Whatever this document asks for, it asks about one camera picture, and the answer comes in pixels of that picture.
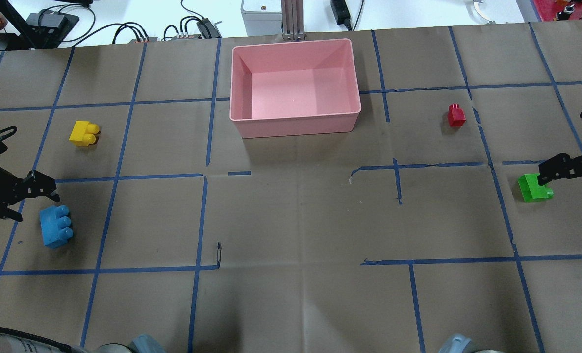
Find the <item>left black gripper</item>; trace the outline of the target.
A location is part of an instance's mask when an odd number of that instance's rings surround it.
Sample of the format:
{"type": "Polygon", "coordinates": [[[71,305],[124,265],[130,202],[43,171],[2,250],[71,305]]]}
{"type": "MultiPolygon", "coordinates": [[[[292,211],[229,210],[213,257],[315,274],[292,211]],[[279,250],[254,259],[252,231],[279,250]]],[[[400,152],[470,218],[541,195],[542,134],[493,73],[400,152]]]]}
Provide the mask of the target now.
{"type": "MultiPolygon", "coordinates": [[[[0,130],[0,155],[7,151],[4,140],[17,132],[16,126],[10,126],[0,130]]],[[[19,178],[11,172],[0,167],[0,219],[11,219],[16,222],[23,220],[22,215],[11,210],[10,206],[26,198],[47,197],[53,202],[60,202],[57,193],[55,179],[48,175],[31,170],[23,178],[19,178]]]]}

